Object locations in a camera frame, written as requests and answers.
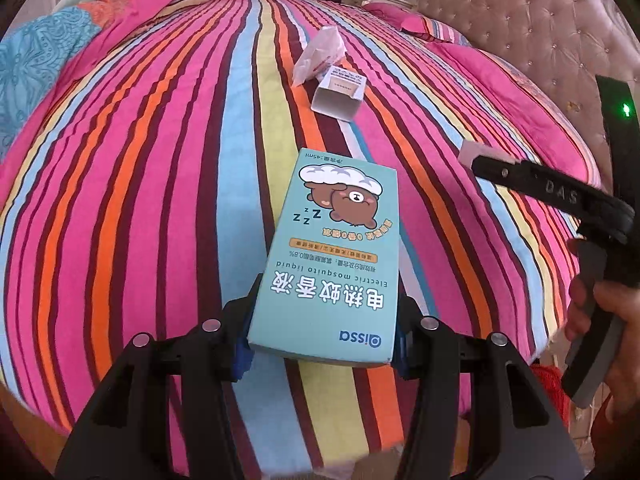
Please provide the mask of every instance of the beige headboard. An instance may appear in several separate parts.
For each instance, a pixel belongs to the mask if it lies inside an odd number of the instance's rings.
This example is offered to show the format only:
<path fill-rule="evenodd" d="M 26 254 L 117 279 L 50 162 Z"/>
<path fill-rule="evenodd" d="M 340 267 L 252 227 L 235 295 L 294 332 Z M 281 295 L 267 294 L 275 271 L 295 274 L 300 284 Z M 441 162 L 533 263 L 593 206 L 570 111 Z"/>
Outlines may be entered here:
<path fill-rule="evenodd" d="M 594 76 L 628 81 L 640 106 L 640 43 L 613 0 L 420 0 L 418 8 L 525 73 L 587 142 L 610 189 Z"/>

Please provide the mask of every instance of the pink pillow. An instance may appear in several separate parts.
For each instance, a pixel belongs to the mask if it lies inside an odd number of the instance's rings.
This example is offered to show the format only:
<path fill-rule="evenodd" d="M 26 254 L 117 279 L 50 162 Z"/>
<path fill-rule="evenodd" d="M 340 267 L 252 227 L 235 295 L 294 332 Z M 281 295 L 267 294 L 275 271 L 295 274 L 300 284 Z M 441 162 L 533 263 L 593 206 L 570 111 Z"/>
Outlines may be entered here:
<path fill-rule="evenodd" d="M 471 46 L 468 39 L 455 28 L 438 20 L 432 20 L 417 12 L 401 9 L 392 4 L 367 4 L 362 7 L 367 12 L 379 17 L 396 30 L 405 32 L 425 41 L 437 43 L 453 43 Z"/>

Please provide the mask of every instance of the silver screw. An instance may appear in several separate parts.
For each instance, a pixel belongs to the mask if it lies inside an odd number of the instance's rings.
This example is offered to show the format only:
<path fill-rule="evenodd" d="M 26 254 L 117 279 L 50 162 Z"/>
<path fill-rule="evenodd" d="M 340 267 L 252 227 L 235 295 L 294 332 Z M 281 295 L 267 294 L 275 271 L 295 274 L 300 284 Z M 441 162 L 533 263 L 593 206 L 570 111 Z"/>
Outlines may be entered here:
<path fill-rule="evenodd" d="M 217 319 L 207 319 L 202 324 L 202 329 L 205 332 L 217 332 L 218 330 L 220 330 L 220 326 L 222 325 Z"/>
<path fill-rule="evenodd" d="M 496 346 L 507 346 L 509 339 L 501 332 L 491 334 L 491 342 Z"/>
<path fill-rule="evenodd" d="M 423 317 L 420 320 L 420 325 L 425 330 L 436 330 L 440 326 L 438 320 L 431 316 Z"/>
<path fill-rule="evenodd" d="M 151 339 L 149 338 L 149 334 L 138 334 L 137 336 L 135 336 L 135 338 L 133 338 L 133 346 L 142 348 L 143 346 L 148 345 L 150 340 Z"/>

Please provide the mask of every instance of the electric mosquito liquid box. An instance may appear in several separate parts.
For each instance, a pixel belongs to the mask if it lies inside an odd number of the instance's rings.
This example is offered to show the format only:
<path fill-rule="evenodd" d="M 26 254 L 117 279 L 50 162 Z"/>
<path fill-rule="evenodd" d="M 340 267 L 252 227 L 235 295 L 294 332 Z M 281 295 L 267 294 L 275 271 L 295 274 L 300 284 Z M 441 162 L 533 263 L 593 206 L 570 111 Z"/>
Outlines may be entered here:
<path fill-rule="evenodd" d="M 334 364 L 389 363 L 399 242 L 396 170 L 302 149 L 260 284 L 249 345 Z"/>

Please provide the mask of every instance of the plastic bag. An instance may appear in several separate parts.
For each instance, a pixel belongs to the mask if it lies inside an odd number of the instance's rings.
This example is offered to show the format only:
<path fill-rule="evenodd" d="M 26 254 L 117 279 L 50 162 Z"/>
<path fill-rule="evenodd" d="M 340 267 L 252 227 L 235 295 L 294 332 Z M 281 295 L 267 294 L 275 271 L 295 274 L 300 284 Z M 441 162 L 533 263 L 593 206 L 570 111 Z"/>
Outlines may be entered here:
<path fill-rule="evenodd" d="M 293 86 L 302 85 L 328 70 L 331 65 L 340 63 L 346 53 L 338 27 L 321 28 L 293 67 Z"/>

